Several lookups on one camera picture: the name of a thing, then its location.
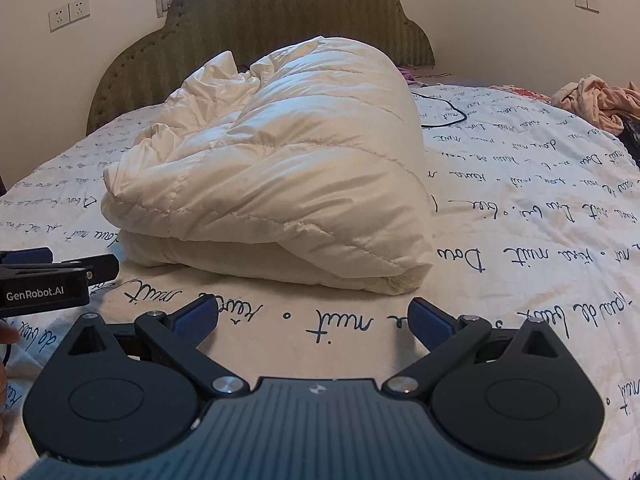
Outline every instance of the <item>wall socket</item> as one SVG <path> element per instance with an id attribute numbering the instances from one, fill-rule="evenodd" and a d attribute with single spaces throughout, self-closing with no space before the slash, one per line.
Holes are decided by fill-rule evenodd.
<path id="1" fill-rule="evenodd" d="M 69 6 L 65 4 L 62 7 L 49 11 L 49 31 L 53 32 L 57 28 L 63 27 L 69 23 Z"/>
<path id="2" fill-rule="evenodd" d="M 89 0 L 78 0 L 69 4 L 69 17 L 72 22 L 85 18 L 89 14 Z"/>

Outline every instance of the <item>upholstered headboard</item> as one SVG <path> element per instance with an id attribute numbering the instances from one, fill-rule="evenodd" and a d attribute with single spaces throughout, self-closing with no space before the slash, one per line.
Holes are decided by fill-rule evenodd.
<path id="1" fill-rule="evenodd" d="M 396 64 L 433 65 L 426 34 L 399 0 L 173 0 L 162 28 L 111 63 L 91 104 L 87 135 L 117 116 L 158 104 L 201 65 L 230 50 L 249 66 L 316 36 L 371 44 Z"/>

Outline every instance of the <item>bed sheet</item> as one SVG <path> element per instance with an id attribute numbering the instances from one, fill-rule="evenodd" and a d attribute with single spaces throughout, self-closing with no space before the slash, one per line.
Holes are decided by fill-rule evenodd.
<path id="1" fill-rule="evenodd" d="M 100 214 L 102 170 L 156 108 L 126 114 L 38 168 L 0 199 L 0 247 L 49 246 L 56 261 L 113 252 L 122 270 L 87 307 L 14 318 L 0 475 L 36 460 L 20 410 L 28 387 L 77 316 L 107 322 L 167 312 L 216 294 L 220 322 L 200 350 L 252 385 L 259 376 L 373 377 L 380 384 L 425 351 L 406 326 L 422 296 L 453 316 L 516 327 L 543 317 L 606 402 L 594 460 L 615 479 L 640 468 L 640 173 L 610 134 L 521 96 L 484 88 L 418 90 L 468 114 L 423 130 L 435 218 L 436 264 L 414 294 L 379 296 L 218 276 L 124 261 Z M 457 120 L 443 101 L 415 96 L 424 123 Z"/>

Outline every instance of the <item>ribbed gray panel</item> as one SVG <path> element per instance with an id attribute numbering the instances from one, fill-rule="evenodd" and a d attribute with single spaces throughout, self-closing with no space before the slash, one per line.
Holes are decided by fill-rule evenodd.
<path id="1" fill-rule="evenodd" d="M 606 477 L 588 462 L 548 471 L 507 470 L 480 462 L 446 441 L 420 404 L 383 397 L 372 381 L 264 379 L 250 396 L 214 402 L 199 427 L 161 456 L 102 469 L 45 458 L 22 478 L 604 480 Z"/>

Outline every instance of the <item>wall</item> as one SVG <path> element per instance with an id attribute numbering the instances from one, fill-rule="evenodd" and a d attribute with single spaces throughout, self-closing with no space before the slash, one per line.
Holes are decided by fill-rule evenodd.
<path id="1" fill-rule="evenodd" d="M 640 84 L 640 0 L 429 0 L 423 16 L 439 68 L 552 94 L 594 73 Z"/>
<path id="2" fill-rule="evenodd" d="M 155 0 L 90 0 L 91 16 L 49 32 L 75 0 L 0 0 L 0 174 L 7 187 L 84 136 L 95 88 L 127 46 L 162 26 Z"/>

